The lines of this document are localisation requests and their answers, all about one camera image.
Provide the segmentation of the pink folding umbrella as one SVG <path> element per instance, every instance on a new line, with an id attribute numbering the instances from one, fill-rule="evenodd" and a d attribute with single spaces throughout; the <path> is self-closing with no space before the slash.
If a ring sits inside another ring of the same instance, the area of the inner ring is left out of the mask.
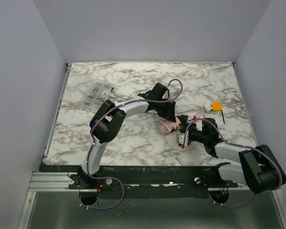
<path id="1" fill-rule="evenodd" d="M 168 134 L 175 130 L 185 129 L 185 125 L 197 118 L 205 118 L 203 113 L 196 114 L 193 117 L 187 115 L 180 115 L 176 117 L 176 122 L 163 120 L 159 123 L 160 134 Z"/>

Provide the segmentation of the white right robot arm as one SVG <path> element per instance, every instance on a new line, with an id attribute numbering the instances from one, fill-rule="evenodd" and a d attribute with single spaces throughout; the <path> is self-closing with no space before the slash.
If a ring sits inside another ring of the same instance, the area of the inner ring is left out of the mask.
<path id="1" fill-rule="evenodd" d="M 197 128 L 197 119 L 177 117 L 180 133 L 177 142 L 184 148 L 191 142 L 203 144 L 207 154 L 215 158 L 234 161 L 218 169 L 222 180 L 244 184 L 255 194 L 276 190 L 286 183 L 286 175 L 267 145 L 244 146 L 225 140 L 213 118 L 202 119 L 202 129 Z"/>

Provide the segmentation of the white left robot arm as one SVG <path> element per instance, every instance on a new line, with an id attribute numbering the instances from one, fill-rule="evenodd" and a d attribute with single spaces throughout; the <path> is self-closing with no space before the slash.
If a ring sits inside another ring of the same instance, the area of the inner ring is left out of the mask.
<path id="1" fill-rule="evenodd" d="M 134 99 L 113 103 L 103 102 L 90 121 L 91 146 L 85 161 L 78 169 L 78 180 L 83 185 L 93 184 L 93 177 L 100 169 L 100 161 L 108 143 L 116 138 L 124 120 L 133 115 L 156 111 L 157 115 L 175 122 L 175 99 L 182 90 L 170 93 L 168 86 L 157 83 L 152 90 L 138 94 Z"/>

